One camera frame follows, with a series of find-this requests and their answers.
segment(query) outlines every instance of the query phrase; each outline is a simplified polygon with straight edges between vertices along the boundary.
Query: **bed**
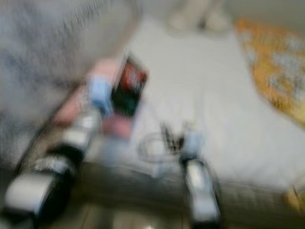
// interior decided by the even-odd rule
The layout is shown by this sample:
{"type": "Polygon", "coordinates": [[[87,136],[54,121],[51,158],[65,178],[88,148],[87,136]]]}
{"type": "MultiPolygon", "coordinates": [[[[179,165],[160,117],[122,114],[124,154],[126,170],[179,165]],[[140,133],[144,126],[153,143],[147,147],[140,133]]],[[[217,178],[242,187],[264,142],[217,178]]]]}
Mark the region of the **bed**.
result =
{"type": "Polygon", "coordinates": [[[150,70],[130,142],[99,136],[81,171],[83,192],[183,205],[177,163],[138,159],[145,134],[166,121],[179,131],[196,120],[204,132],[202,157],[218,177],[224,217],[261,227],[303,228],[283,194],[305,174],[304,130],[257,92],[234,32],[174,37],[146,17],[128,49],[150,70]]]}

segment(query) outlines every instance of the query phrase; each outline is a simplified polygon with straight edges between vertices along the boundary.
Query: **gray blanket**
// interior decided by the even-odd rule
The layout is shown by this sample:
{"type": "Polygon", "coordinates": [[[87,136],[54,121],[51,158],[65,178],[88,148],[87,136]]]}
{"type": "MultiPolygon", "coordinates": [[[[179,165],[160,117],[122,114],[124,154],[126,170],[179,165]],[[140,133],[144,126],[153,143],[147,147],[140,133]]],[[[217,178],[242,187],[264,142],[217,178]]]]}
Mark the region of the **gray blanket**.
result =
{"type": "Polygon", "coordinates": [[[16,167],[94,64],[84,31],[117,2],[0,0],[0,167],[16,167]]]}

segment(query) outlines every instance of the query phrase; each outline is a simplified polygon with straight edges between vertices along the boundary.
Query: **white cable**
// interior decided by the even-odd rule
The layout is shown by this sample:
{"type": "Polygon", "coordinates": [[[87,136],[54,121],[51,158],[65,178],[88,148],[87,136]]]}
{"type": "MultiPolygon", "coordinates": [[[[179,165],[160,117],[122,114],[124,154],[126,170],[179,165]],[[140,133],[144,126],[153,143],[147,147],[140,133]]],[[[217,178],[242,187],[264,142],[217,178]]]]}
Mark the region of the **white cable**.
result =
{"type": "Polygon", "coordinates": [[[167,163],[178,160],[179,151],[176,151],[175,154],[172,155],[169,150],[166,150],[165,144],[166,143],[164,143],[161,133],[154,133],[147,135],[139,143],[138,146],[139,159],[147,163],[167,163]],[[158,155],[154,156],[153,155],[154,153],[151,150],[149,150],[149,148],[151,148],[151,144],[153,144],[154,142],[161,142],[164,144],[164,151],[162,153],[162,156],[160,156],[159,153],[158,155]]]}

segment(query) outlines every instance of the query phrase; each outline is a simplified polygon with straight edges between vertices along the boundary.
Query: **orange blanket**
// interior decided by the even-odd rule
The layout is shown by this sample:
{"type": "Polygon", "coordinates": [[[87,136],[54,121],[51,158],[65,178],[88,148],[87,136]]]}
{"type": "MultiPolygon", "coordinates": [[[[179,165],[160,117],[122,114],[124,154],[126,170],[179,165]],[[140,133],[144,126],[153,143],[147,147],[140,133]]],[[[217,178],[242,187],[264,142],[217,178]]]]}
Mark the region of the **orange blanket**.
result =
{"type": "Polygon", "coordinates": [[[305,36],[244,19],[236,30],[260,93],[305,127],[305,36]]]}

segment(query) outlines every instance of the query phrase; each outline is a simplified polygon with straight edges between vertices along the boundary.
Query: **fabric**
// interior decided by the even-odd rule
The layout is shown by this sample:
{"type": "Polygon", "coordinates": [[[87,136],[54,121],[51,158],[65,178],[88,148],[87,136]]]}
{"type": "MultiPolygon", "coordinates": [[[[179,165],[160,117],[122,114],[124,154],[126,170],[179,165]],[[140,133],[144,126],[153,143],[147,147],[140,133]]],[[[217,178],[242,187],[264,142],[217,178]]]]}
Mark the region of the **fabric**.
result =
{"type": "Polygon", "coordinates": [[[125,3],[0,0],[0,167],[15,169],[88,69],[126,41],[125,3]]]}
{"type": "Polygon", "coordinates": [[[260,93],[305,126],[305,36],[246,20],[236,29],[260,93]]]}
{"type": "Polygon", "coordinates": [[[54,123],[60,126],[69,126],[81,113],[81,101],[84,99],[87,87],[85,85],[80,86],[70,97],[70,99],[64,104],[64,106],[55,115],[54,123]]]}
{"type": "Polygon", "coordinates": [[[172,37],[147,16],[129,48],[150,71],[145,101],[128,144],[89,152],[86,187],[119,189],[124,195],[126,184],[135,187],[130,188],[135,196],[183,197],[179,165],[145,163],[138,145],[158,133],[161,122],[179,133],[184,121],[203,120],[201,156],[217,176],[224,216],[258,228],[304,228],[305,216],[283,196],[305,174],[304,130],[259,96],[237,35],[172,37]],[[104,169],[95,172],[92,162],[104,169]]]}

